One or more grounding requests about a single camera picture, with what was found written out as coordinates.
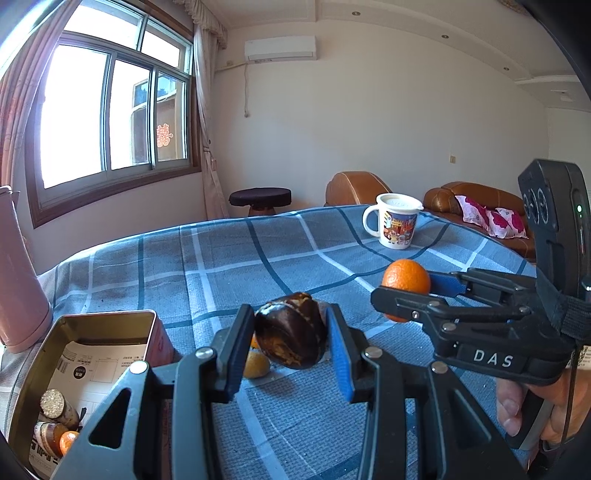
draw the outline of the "hand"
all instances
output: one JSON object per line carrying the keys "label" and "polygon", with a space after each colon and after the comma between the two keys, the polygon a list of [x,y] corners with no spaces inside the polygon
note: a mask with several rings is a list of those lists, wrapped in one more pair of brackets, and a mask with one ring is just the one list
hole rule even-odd
{"label": "hand", "polygon": [[[556,383],[547,387],[527,386],[534,394],[545,400],[550,400],[554,404],[550,419],[540,436],[542,440],[552,444],[560,443],[564,430],[569,399],[570,371],[570,369],[565,370]],[[521,404],[525,392],[525,388],[515,382],[501,378],[496,379],[496,418],[511,436],[517,435],[521,428]],[[568,437],[579,431],[590,408],[591,371],[577,370]]]}

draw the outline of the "barcode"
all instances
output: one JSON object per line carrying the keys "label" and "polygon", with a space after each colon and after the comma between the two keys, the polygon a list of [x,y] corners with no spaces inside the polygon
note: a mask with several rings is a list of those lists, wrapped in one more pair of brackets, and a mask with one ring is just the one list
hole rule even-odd
{"label": "barcode", "polygon": [[70,365],[70,362],[66,362],[64,359],[62,359],[60,357],[60,359],[57,361],[57,369],[61,372],[61,373],[66,373],[66,368],[68,368],[68,365]]}

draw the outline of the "window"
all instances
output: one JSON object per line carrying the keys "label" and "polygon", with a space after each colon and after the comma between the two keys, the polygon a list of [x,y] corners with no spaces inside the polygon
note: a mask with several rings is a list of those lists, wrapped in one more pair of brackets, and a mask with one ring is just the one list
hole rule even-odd
{"label": "window", "polygon": [[[122,2],[82,1],[35,104],[40,210],[195,171],[191,56],[191,42],[156,18]],[[30,190],[28,169],[27,177]]]}

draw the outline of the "air conditioner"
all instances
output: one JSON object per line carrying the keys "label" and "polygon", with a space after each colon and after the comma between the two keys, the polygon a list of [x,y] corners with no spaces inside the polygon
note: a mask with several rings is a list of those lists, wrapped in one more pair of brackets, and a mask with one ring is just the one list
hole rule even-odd
{"label": "air conditioner", "polygon": [[249,40],[244,44],[246,61],[315,60],[316,37],[277,37]]}

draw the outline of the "leather sofa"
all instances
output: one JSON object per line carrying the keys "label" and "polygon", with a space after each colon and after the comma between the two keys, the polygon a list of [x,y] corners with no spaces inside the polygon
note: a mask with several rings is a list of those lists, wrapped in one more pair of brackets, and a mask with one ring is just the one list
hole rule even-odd
{"label": "leather sofa", "polygon": [[324,206],[370,205],[382,193],[392,190],[377,175],[368,171],[340,171],[326,186]]}
{"label": "leather sofa", "polygon": [[535,243],[533,233],[527,225],[527,218],[525,217],[525,210],[523,200],[517,195],[499,190],[486,185],[478,183],[468,183],[465,181],[453,181],[445,185],[431,189],[425,194],[423,206],[425,210],[437,216],[451,220],[459,225],[467,226],[474,230],[478,230],[486,235],[486,232],[477,225],[472,223],[465,223],[463,221],[462,209],[455,195],[465,195],[477,201],[488,208],[507,208],[519,213],[528,238],[498,238],[500,243],[507,248],[520,254],[522,257],[530,261],[535,261]]}

